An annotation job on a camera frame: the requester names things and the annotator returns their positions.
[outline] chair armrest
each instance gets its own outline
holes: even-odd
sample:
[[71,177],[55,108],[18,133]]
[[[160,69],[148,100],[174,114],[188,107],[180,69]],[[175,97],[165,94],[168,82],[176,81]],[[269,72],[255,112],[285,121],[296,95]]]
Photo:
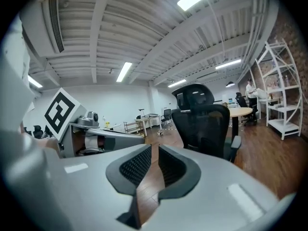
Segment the chair armrest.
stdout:
[[234,136],[232,141],[231,149],[238,150],[242,145],[242,138],[240,136]]

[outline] bottle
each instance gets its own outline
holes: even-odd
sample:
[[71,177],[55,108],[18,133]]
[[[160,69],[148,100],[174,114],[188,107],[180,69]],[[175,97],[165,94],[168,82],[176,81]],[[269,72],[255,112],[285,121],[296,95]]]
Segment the bottle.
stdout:
[[289,82],[289,78],[288,78],[288,76],[286,75],[285,76],[285,82],[286,82],[286,86],[290,86],[290,82]]

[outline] table leg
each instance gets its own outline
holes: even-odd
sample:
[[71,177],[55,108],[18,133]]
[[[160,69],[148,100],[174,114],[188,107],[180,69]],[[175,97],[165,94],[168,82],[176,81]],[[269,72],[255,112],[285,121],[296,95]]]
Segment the table leg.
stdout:
[[144,121],[142,121],[142,125],[143,125],[144,135],[148,136],[148,134],[146,133],[146,127],[145,127],[145,122]]
[[158,120],[159,120],[159,128],[160,130],[162,130],[162,120],[160,116],[158,116]]
[[232,141],[235,136],[239,135],[239,118],[232,117]]

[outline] black chair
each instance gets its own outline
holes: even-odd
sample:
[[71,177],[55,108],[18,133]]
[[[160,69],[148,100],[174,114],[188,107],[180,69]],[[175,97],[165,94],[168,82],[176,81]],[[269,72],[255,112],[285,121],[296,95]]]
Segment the black chair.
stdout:
[[190,111],[172,110],[173,122],[183,140],[184,148],[234,162],[242,140],[226,139],[230,111],[220,104],[200,105]]
[[31,131],[27,131],[27,127],[24,127],[24,129],[25,129],[25,132],[26,132],[27,134],[29,134],[29,135],[32,136],[32,132],[31,132]]
[[41,130],[41,127],[39,125],[34,126],[33,136],[36,139],[41,139],[43,135],[43,131]]
[[[244,97],[242,97],[242,94],[240,92],[236,93],[236,101],[237,103],[243,107],[243,108],[248,108],[248,105],[246,103],[246,100]],[[246,126],[247,123],[252,123],[253,125],[257,124],[257,118],[256,118],[256,112],[257,112],[257,104],[252,105],[252,113],[245,115],[245,120],[242,120],[244,122],[244,126]]]
[[179,109],[171,111],[172,120],[182,138],[184,148],[234,162],[241,137],[226,139],[230,111],[213,104],[214,96],[204,85],[192,84],[172,92]]
[[160,116],[160,119],[162,122],[171,121],[171,109],[164,110],[164,115]]

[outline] chair headrest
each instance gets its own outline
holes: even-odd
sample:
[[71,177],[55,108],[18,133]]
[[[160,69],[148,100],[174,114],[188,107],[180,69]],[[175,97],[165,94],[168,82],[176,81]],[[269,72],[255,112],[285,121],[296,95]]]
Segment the chair headrest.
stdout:
[[191,84],[172,92],[176,97],[180,110],[190,110],[204,104],[213,104],[214,96],[205,85]]
[[40,130],[41,130],[40,125],[35,125],[35,126],[34,126],[34,131],[40,131]]

